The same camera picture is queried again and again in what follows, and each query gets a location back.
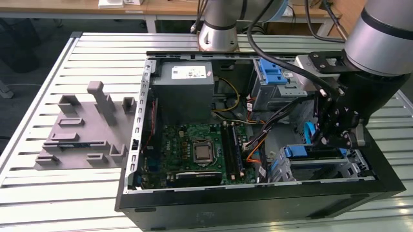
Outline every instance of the circuit board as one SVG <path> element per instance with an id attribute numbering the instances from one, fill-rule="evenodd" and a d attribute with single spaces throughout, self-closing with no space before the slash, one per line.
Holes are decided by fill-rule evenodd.
<path id="1" fill-rule="evenodd" d="M 171 175 L 182 172 L 221 172 L 221 185 L 254 183 L 255 171 L 245 168 L 245 176 L 231 179 L 226 175 L 226 159 L 221 133 L 221 124 L 184 124 L 167 125 L 162 131 L 162 158 L 160 161 L 150 165 L 158 165 L 156 172 L 151 172 L 150 179 L 154 188 L 167 188 L 167 180 Z M 234 126 L 239 144 L 246 142 L 246 132 L 243 124 Z M 202 158 L 199 152 L 207 152 L 208 146 L 213 153 Z"/>

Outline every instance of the cpu socket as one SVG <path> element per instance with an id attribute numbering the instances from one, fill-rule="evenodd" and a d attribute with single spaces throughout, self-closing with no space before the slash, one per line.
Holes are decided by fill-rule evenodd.
<path id="1" fill-rule="evenodd" d="M 194 142 L 194 163 L 206 167 L 214 161 L 214 145 L 210 140 Z"/>

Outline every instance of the ram slot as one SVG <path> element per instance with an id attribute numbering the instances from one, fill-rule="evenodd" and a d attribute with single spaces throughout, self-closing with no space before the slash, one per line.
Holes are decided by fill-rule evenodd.
<path id="1" fill-rule="evenodd" d="M 235 180 L 245 175 L 242 173 L 243 163 L 235 128 L 229 124 L 223 124 L 221 126 L 221 136 L 226 160 L 226 176 L 230 180 Z"/>

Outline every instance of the yellow cable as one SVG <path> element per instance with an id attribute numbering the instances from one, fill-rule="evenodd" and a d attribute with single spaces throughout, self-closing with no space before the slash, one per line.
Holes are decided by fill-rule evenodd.
<path id="1" fill-rule="evenodd" d="M 219 77 L 219 80 L 223 80 L 223 81 L 231 86 L 231 88 L 234 89 L 234 91 L 235 91 L 235 93 L 237 93 L 237 102 L 235 102 L 235 105 L 231 106 L 230 108 L 227 108 L 227 109 L 217 109 L 217 110 L 213 110 L 213 112 L 225 112 L 225 111 L 230 111 L 230 110 L 235 109 L 235 107 L 237 107 L 238 104 L 239 104 L 239 94 L 238 94 L 237 88 L 235 88 L 235 87 L 233 86 L 233 84 L 231 84 L 227 80 L 225 80 L 223 78 Z"/>

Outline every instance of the table leg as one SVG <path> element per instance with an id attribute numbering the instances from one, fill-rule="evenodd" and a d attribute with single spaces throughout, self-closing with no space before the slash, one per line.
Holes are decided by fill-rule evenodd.
<path id="1" fill-rule="evenodd" d="M 156 16 L 155 15 L 146 15 L 144 20 L 147 22 L 147 28 L 148 28 L 148 33 L 156 33 Z"/>
<path id="2" fill-rule="evenodd" d="M 321 27 L 318 29 L 317 35 L 322 36 L 322 37 L 329 36 L 329 33 L 330 33 L 330 30 L 331 30 L 333 26 L 334 26 L 334 22 L 333 22 L 333 20 L 330 18 L 327 18 L 323 21 L 323 23 L 322 23 L 322 25 L 321 25 Z"/>

